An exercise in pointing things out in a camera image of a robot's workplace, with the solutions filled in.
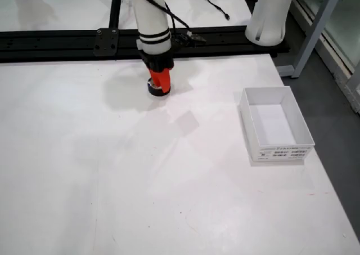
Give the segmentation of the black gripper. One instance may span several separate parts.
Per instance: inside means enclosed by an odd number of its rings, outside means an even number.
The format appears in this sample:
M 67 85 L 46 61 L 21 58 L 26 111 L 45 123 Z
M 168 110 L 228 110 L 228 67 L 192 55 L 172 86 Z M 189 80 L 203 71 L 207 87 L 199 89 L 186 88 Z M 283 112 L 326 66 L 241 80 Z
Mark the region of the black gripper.
M 161 88 L 162 95 L 167 95 L 171 89 L 170 71 L 174 67 L 174 58 L 172 50 L 167 52 L 151 55 L 144 50 L 139 54 L 142 61 L 150 72 L 150 85 L 152 88 Z

